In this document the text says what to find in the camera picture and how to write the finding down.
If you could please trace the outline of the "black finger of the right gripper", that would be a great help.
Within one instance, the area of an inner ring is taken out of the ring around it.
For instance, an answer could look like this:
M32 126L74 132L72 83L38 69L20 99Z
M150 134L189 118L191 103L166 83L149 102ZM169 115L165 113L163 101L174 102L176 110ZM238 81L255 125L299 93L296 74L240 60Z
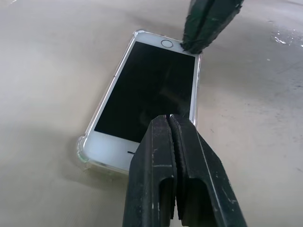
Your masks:
M208 11L211 7L211 0L191 0L188 14L186 17L182 48L187 52L201 52L196 51L194 44L198 39L198 35L205 22Z
M244 0L213 0L201 29L202 50L208 47L240 12Z

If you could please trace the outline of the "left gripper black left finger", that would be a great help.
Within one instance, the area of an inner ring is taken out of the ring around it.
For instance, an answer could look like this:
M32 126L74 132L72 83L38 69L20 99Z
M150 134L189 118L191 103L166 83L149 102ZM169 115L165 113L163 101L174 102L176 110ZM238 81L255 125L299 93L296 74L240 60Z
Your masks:
M153 119L129 168L122 227L169 227L174 216L177 168L166 116Z

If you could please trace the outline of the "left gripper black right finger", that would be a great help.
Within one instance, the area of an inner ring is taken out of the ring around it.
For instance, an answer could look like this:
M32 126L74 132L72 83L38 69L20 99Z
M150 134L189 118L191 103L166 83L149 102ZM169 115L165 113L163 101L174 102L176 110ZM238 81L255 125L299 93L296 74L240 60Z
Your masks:
M221 160L189 119L169 117L185 227L248 227Z

